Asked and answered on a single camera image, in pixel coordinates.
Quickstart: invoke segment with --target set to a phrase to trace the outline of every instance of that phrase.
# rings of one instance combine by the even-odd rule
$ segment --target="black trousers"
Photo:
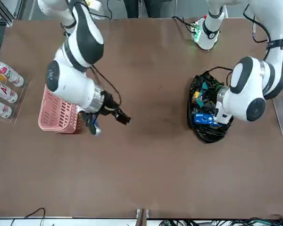
[[[148,17],[160,17],[160,3],[161,0],[144,0]],[[128,18],[138,17],[138,0],[124,0]]]

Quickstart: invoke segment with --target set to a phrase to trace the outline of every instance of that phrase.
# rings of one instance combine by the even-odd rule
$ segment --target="white bottle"
[[[12,91],[9,87],[3,85],[0,82],[0,97],[9,101],[10,103],[14,103],[18,100],[18,94]]]
[[[8,118],[12,114],[12,110],[9,106],[0,102],[0,116],[2,118]]]
[[[0,73],[3,74],[7,80],[13,83],[15,86],[23,86],[24,79],[22,76],[20,76],[17,72],[3,62],[0,62]]]

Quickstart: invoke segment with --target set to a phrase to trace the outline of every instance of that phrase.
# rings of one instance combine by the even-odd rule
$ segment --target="brown table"
[[[149,208],[152,218],[283,215],[283,137],[271,101],[261,120],[235,120],[213,145],[186,123],[194,75],[234,67],[246,55],[263,57],[251,23],[226,19],[209,52],[172,19],[116,20],[100,29],[106,45],[96,65],[132,117],[127,126],[101,117],[100,137],[38,126],[47,64],[64,40],[59,23],[15,21],[6,30],[0,59],[32,84],[15,126],[0,121],[0,216],[38,207],[75,217],[134,217],[136,208]],[[225,81],[227,72],[212,75]]]

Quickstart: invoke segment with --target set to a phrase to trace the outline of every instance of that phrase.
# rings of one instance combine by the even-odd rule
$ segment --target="pink plastic basket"
[[[44,131],[57,133],[74,133],[78,113],[76,106],[54,96],[45,85],[39,127]]]

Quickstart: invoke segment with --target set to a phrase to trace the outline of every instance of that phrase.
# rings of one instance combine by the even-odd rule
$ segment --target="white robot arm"
[[[283,89],[283,0],[207,0],[209,11],[199,20],[200,32],[194,41],[209,50],[217,41],[224,18],[224,5],[247,1],[268,34],[267,53],[263,60],[244,57],[235,66],[230,87],[221,87],[216,97],[214,120],[228,123],[231,116],[244,121],[259,119],[266,100]]]
[[[39,0],[39,5],[41,1],[43,6],[45,2],[50,2]],[[85,1],[71,0],[68,9],[62,7],[64,3],[66,4],[65,0],[51,2],[55,3],[52,8],[46,10],[43,8],[43,12],[50,12],[51,16],[54,15],[59,19],[70,36],[48,65],[46,74],[48,89],[55,96],[80,107],[83,119],[86,120],[86,125],[92,134],[99,132],[95,124],[99,114],[112,114],[117,121],[126,125],[131,118],[121,110],[110,93],[85,75],[87,69],[93,67],[102,58],[104,52],[104,39]],[[71,13],[73,20],[67,20],[68,12]],[[69,29],[70,25],[65,24],[65,21],[73,24],[73,29]]]

